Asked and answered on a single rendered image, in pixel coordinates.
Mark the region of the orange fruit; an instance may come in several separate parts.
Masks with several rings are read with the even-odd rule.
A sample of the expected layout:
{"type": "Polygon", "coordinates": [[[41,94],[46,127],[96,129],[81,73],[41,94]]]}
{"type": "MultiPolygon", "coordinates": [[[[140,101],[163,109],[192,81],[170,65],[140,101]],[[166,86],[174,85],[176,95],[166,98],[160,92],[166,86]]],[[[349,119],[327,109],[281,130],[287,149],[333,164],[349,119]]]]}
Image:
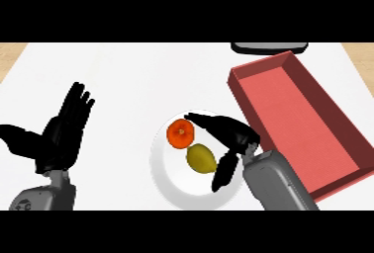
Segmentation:
{"type": "Polygon", "coordinates": [[[167,128],[167,140],[173,148],[185,149],[194,141],[194,126],[185,119],[173,121],[167,128]]]}

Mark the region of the red cardboard box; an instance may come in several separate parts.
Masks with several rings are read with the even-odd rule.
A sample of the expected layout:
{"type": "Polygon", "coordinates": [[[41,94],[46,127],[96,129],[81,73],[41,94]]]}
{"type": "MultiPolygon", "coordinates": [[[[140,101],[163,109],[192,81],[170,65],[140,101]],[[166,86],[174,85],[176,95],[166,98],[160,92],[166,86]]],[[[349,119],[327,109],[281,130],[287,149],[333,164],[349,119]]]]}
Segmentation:
{"type": "Polygon", "coordinates": [[[374,175],[374,146],[291,52],[234,67],[228,86],[262,148],[284,154],[316,201],[374,175]]]}

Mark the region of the yellow lemon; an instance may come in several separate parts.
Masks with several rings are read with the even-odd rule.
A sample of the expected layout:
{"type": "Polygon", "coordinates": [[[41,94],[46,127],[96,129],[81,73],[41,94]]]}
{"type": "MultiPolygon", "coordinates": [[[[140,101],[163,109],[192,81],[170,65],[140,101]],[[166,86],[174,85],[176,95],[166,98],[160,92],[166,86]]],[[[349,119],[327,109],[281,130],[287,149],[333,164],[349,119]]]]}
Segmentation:
{"type": "Polygon", "coordinates": [[[191,169],[207,174],[216,171],[216,160],[210,149],[200,143],[186,149],[186,163],[191,169]]]}

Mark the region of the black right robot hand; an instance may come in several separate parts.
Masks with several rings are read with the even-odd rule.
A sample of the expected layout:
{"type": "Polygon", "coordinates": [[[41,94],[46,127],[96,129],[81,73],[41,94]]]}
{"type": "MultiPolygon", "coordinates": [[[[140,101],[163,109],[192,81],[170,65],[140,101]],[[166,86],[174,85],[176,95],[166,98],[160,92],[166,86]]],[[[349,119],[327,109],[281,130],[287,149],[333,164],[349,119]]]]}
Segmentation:
{"type": "Polygon", "coordinates": [[[238,154],[244,155],[250,146],[259,147],[260,135],[248,125],[226,116],[188,113],[185,119],[194,122],[228,148],[219,159],[211,181],[211,192],[216,192],[231,183],[238,154]]]}

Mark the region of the white round plate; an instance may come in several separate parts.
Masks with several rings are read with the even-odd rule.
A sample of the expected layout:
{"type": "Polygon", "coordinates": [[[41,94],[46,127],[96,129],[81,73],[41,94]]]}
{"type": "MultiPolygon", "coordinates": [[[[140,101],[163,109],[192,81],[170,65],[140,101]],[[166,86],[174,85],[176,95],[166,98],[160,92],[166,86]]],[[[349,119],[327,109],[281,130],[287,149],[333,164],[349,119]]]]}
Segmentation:
{"type": "Polygon", "coordinates": [[[192,112],[216,116],[216,112],[179,112],[164,122],[151,148],[151,175],[157,189],[169,204],[180,210],[217,210],[228,205],[242,186],[242,164],[237,164],[231,183],[211,192],[213,173],[201,174],[188,165],[188,150],[176,149],[167,139],[170,124],[192,112]]]}

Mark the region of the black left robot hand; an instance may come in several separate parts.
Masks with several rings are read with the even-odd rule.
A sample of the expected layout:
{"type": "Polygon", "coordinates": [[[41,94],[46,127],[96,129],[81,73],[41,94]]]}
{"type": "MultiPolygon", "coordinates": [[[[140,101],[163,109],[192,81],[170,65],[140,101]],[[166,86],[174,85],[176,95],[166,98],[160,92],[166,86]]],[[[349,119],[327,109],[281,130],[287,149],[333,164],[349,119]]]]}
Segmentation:
{"type": "Polygon", "coordinates": [[[84,85],[74,82],[64,98],[59,114],[37,134],[18,126],[0,125],[0,139],[12,154],[36,160],[36,173],[67,171],[74,165],[83,130],[95,100],[84,85]]]}

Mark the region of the dark grey appliance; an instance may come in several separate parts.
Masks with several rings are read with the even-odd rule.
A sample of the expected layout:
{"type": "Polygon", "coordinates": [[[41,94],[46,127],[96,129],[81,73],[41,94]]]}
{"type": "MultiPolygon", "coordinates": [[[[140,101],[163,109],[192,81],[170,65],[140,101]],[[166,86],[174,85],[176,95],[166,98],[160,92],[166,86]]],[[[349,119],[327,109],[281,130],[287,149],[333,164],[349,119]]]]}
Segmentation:
{"type": "Polygon", "coordinates": [[[291,51],[303,53],[309,44],[306,42],[234,42],[231,48],[237,53],[256,55],[275,55],[291,51]]]}

